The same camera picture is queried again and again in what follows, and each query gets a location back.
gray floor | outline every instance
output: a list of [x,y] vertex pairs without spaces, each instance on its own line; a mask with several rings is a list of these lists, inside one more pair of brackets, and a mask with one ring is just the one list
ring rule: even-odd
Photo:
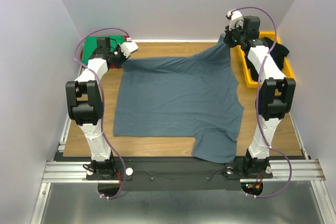
[[[283,185],[265,183],[263,194]],[[291,182],[285,192],[268,199],[207,190],[129,192],[106,201],[96,190],[96,184],[53,184],[42,223],[323,223],[310,182]]]

yellow plastic bin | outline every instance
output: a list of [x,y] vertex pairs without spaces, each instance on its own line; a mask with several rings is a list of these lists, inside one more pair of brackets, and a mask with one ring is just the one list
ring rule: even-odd
[[[261,31],[260,34],[259,34],[259,38],[264,38],[264,37],[268,37],[271,40],[274,40],[275,34],[274,34],[273,31]],[[281,44],[279,36],[277,38],[277,43]],[[241,50],[240,46],[237,46],[236,48],[237,48],[238,53],[239,53],[240,61],[242,62],[241,64],[243,65],[243,71],[244,71],[246,85],[249,88],[257,88],[258,83],[256,81],[252,80],[251,70],[247,68],[246,60],[245,60],[245,53]],[[287,78],[294,78],[294,74],[293,74],[292,68],[290,67],[290,64],[288,62],[287,57],[285,57],[283,62],[284,63],[283,63],[282,72],[286,75]]]

wooden table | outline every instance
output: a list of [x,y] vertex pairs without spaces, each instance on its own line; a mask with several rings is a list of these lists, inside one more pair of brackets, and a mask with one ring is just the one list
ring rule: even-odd
[[[192,56],[201,52],[214,43],[139,43],[139,51],[132,58],[148,58],[158,56]],[[231,50],[232,70],[239,81],[238,98],[244,107],[243,120],[237,140],[237,155],[245,155],[251,144],[256,129],[255,99],[256,89],[247,88],[244,80],[242,65],[236,48]],[[117,104],[119,84],[122,70],[111,69],[102,78],[104,86],[106,108],[104,130],[109,141],[122,156],[191,156],[195,143],[193,137],[114,137],[113,121]],[[277,128],[273,145],[287,155],[301,155],[290,116],[281,121]],[[91,156],[90,149],[82,130],[71,122],[64,156]]]

dark blue fabric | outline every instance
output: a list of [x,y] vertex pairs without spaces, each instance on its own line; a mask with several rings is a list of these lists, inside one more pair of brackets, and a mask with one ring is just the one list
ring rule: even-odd
[[126,61],[114,135],[194,136],[195,157],[216,163],[233,161],[243,107],[224,36],[191,57]]

robotic arm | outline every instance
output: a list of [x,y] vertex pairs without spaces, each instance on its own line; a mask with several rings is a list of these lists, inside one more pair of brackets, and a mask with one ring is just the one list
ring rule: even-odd
[[[266,42],[259,39],[259,17],[244,17],[239,11],[230,11],[226,17],[230,20],[230,24],[225,28],[225,43],[229,47],[240,45],[258,74],[267,56],[261,75],[263,85],[259,91],[258,116],[267,142],[271,146],[277,126],[291,108],[296,83],[294,79],[286,78],[279,70],[268,54],[269,48]],[[267,169],[268,163],[269,147],[265,144],[257,126],[244,159],[243,169],[261,172]]]
[[88,68],[75,81],[66,83],[69,117],[82,129],[91,149],[92,161],[87,169],[92,173],[99,173],[104,178],[112,178],[116,168],[113,153],[101,131],[103,103],[98,83],[89,69],[101,79],[110,67],[120,68],[137,50],[135,42],[127,41],[117,44],[111,51],[109,37],[97,38],[97,48],[89,58]]

